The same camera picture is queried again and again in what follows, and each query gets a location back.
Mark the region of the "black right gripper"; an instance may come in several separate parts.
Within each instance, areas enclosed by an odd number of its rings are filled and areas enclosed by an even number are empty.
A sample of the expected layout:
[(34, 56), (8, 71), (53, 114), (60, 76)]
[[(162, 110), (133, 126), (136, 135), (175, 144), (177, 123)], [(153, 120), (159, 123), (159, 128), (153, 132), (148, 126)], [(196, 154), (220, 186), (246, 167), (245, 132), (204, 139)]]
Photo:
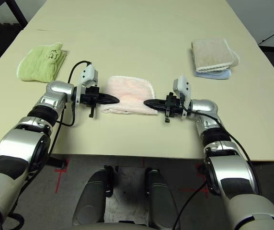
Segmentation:
[(149, 99), (144, 101), (144, 105), (147, 107), (165, 112), (165, 123), (170, 122), (170, 117), (182, 115), (183, 108), (181, 107), (181, 100), (170, 92), (166, 96), (166, 100), (161, 99)]

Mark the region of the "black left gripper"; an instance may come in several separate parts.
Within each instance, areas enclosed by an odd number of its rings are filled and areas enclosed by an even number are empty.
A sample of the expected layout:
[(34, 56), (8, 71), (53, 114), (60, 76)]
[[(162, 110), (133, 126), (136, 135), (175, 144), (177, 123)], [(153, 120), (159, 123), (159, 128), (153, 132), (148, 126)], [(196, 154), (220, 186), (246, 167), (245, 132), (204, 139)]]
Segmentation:
[(94, 109), (96, 108), (97, 102), (98, 104), (117, 104), (120, 101), (115, 96), (99, 93), (99, 87), (96, 86), (86, 88), (85, 93), (80, 95), (80, 104), (84, 104), (91, 108), (91, 112), (89, 114), (90, 118), (94, 117)]

